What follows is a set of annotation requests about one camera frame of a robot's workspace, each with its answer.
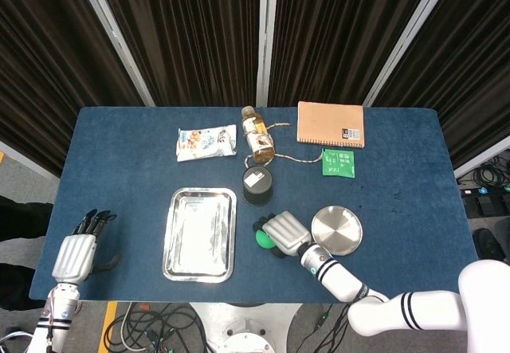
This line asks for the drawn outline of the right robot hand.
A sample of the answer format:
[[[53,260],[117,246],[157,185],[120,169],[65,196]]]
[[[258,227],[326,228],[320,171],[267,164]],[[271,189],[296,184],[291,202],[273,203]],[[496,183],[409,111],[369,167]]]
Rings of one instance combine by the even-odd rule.
[[[278,258],[296,257],[302,245],[312,243],[312,235],[290,212],[261,217],[252,225],[256,243]]]

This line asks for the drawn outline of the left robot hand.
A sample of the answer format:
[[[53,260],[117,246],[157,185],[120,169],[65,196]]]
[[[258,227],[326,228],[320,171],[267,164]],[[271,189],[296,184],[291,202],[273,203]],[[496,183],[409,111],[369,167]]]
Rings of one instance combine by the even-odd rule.
[[[90,210],[76,225],[73,232],[61,243],[53,266],[52,277],[57,283],[80,285],[92,274],[115,268],[120,255],[102,265],[94,262],[100,235],[108,224],[116,219],[110,210]]]

